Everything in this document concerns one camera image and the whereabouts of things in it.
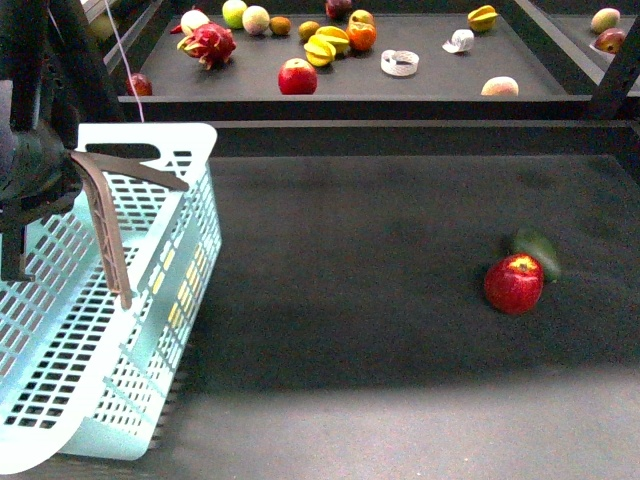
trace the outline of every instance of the dragon fruit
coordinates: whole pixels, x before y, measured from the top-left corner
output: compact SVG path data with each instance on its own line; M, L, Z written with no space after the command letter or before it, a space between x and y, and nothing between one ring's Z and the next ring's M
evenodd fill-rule
M198 58L207 70L216 63L227 63L235 48L231 30L214 22L200 25L178 43L178 50Z

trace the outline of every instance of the kiwi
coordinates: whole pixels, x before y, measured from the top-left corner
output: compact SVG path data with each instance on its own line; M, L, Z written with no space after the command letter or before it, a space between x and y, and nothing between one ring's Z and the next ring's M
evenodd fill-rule
M304 22L298 28L298 34L300 35L300 40L306 42L311 38L311 36L316 33L316 30L320 28L320 24L318 22L314 22L312 20Z
M291 20L286 17L273 17L269 22L269 28L274 35L289 35Z

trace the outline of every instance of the apple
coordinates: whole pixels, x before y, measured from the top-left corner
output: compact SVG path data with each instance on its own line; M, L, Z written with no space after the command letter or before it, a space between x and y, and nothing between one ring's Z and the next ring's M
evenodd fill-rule
M484 277L484 292L501 312L519 315L531 310L542 295L542 265L526 253L516 253L494 264Z
M261 35L269 28L269 13L257 5L251 5L242 14L242 26L249 35Z
M353 12L349 17L349 23L351 22L368 23L369 25L376 24L373 15L366 10L356 10Z
M615 27L620 21L620 12L615 8L603 8L591 19L591 31L601 34L608 28Z
M131 80L127 78L126 87L129 95L133 95L134 89L139 97L148 97L153 95L151 80L142 73L133 73L131 75Z
M627 38L627 34L619 28L608 28L596 38L593 42L594 48L603 52L616 54L620 51L620 47Z
M351 0L326 0L324 4L325 12L331 20L342 20L352 8Z
M278 87L283 95L311 95L318 88L318 73L306 60L292 58L280 67Z
M229 28L242 28L242 14L247 9L242 0L227 0L222 4L222 17Z

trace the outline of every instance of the red apple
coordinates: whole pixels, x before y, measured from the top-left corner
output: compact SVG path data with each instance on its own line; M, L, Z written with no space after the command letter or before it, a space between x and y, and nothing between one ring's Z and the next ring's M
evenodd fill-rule
M153 95L151 80L142 73L133 73L131 75L131 81L127 78L127 93L133 95L134 88L139 97Z
M326 0L324 9L331 20L342 20L351 11L351 0Z
M278 87L283 95L311 95L318 88L318 73L306 60L292 58L280 67Z
M542 265L526 253L516 253L489 269L484 277L484 292L498 310L519 315L535 306L543 284Z
M596 41L593 42L593 46L603 52L616 54L620 51L620 47L627 38L627 34L624 30L619 28L607 28L604 32L598 35Z

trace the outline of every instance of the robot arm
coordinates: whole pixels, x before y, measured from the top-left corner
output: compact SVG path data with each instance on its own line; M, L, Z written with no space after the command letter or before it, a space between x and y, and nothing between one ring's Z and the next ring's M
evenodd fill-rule
M27 225L70 210L82 190L51 116L66 124L67 144L77 141L78 120L68 106L52 112L60 80L45 57L48 1L1 2L0 26L0 273L4 281L25 281Z
M73 150L79 115L58 62L70 72L74 98L88 121L123 119L104 63L91 51L83 15L78 0L0 2L0 279L33 280L25 272L28 224L70 211L84 189L108 287L129 308L122 240L103 172L174 190L188 184L134 160Z

